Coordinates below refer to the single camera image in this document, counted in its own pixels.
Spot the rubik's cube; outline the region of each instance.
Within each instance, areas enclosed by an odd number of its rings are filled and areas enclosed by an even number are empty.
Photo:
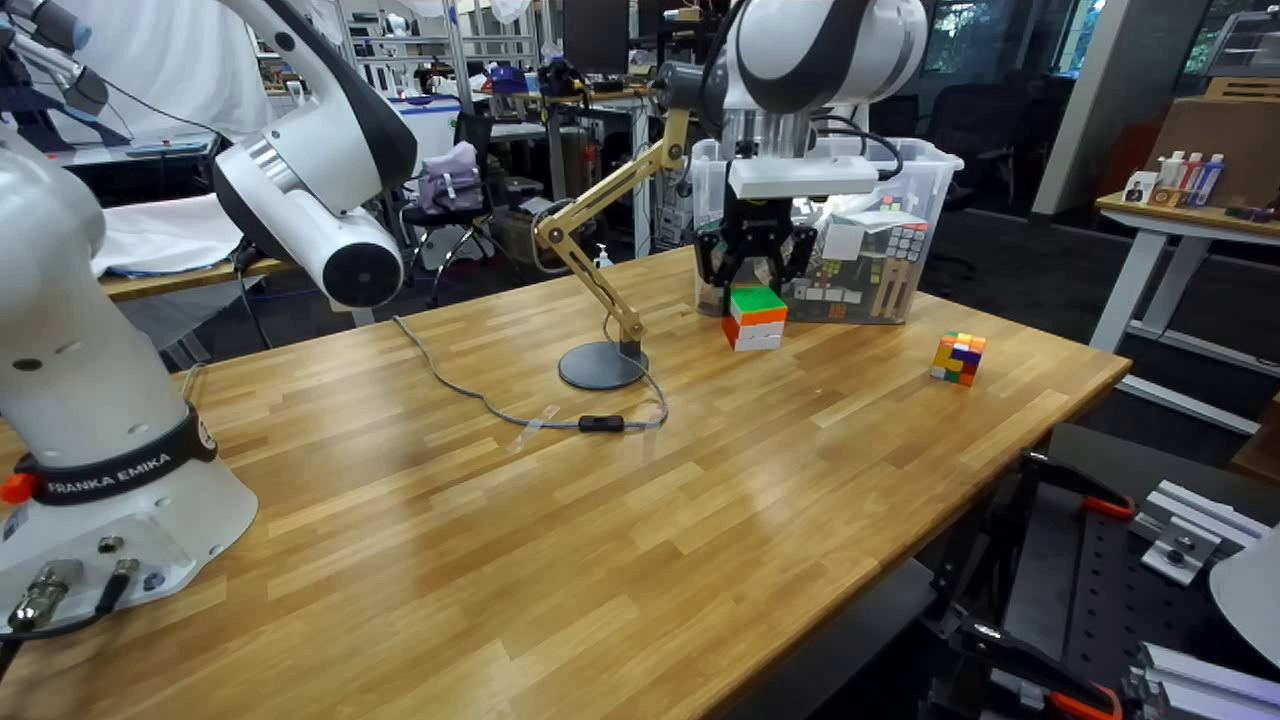
[[[983,361],[983,347],[988,347],[983,336],[948,334],[935,346],[929,375],[948,380],[948,386],[972,386],[975,380],[975,363]]]

